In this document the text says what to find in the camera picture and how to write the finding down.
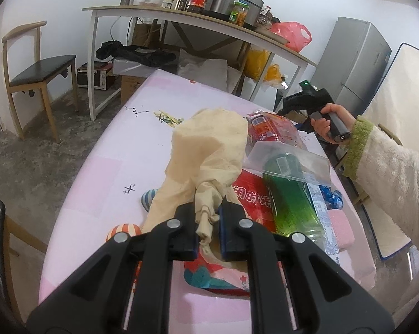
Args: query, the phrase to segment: sleeve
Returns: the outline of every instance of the sleeve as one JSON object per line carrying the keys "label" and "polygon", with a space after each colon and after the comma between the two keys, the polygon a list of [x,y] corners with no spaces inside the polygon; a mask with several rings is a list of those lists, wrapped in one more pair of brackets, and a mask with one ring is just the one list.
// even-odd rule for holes
{"label": "sleeve", "polygon": [[419,250],[419,154],[359,117],[344,166]]}

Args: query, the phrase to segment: pink tablecloth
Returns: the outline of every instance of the pink tablecloth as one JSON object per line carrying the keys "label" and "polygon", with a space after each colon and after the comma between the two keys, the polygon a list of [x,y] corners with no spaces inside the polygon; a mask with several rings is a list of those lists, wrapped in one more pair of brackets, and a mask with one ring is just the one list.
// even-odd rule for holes
{"label": "pink tablecloth", "polygon": [[[202,108],[219,107],[241,115],[260,109],[247,100],[161,70],[146,80],[105,130],[68,192],[48,244],[40,302],[105,242],[110,229],[143,223],[146,211],[141,195],[160,187],[171,151],[173,128],[154,112],[188,119]],[[324,154],[314,134],[303,135],[303,139],[310,151]],[[340,254],[341,266],[370,289],[375,284],[375,265],[362,225],[333,170],[331,178],[346,197],[344,211],[356,238]],[[183,279],[183,263],[175,262],[169,322],[172,334],[249,333],[249,301],[217,297],[191,287]]]}

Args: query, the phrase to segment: glass jar with green lid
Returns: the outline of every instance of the glass jar with green lid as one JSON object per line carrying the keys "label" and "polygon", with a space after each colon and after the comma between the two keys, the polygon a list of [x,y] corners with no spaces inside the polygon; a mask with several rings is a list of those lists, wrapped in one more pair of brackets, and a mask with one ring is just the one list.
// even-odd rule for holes
{"label": "glass jar with green lid", "polygon": [[249,9],[249,6],[245,1],[243,0],[236,1],[234,3],[234,7],[231,11],[228,21],[238,26],[243,26],[243,23],[245,22],[246,14],[248,14],[248,9]]}

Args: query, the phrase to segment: silver screw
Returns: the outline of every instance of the silver screw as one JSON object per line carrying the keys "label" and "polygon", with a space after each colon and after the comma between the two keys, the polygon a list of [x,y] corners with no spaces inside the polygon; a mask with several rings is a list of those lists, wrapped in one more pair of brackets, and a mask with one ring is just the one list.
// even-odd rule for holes
{"label": "silver screw", "polygon": [[253,226],[253,222],[249,220],[248,218],[242,218],[242,220],[239,221],[240,227],[243,227],[244,229],[249,229]]}
{"label": "silver screw", "polygon": [[170,229],[176,229],[177,227],[179,227],[181,225],[181,222],[180,222],[180,220],[177,220],[176,218],[173,218],[173,219],[169,220],[166,225],[168,225],[168,227]]}
{"label": "silver screw", "polygon": [[114,240],[119,244],[126,241],[129,238],[129,235],[125,232],[119,232],[114,236]]}
{"label": "silver screw", "polygon": [[297,242],[298,244],[302,244],[305,241],[305,235],[300,232],[294,233],[291,235],[291,240]]}

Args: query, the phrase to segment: pink plastic bag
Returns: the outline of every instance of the pink plastic bag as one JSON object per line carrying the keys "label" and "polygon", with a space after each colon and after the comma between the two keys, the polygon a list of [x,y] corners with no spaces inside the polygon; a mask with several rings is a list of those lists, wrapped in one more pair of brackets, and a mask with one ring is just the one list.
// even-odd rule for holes
{"label": "pink plastic bag", "polygon": [[[302,30],[308,34],[308,39],[302,35]],[[287,39],[288,43],[285,46],[295,52],[300,52],[305,46],[311,43],[311,34],[308,29],[295,21],[275,23],[271,26],[270,31]]]}

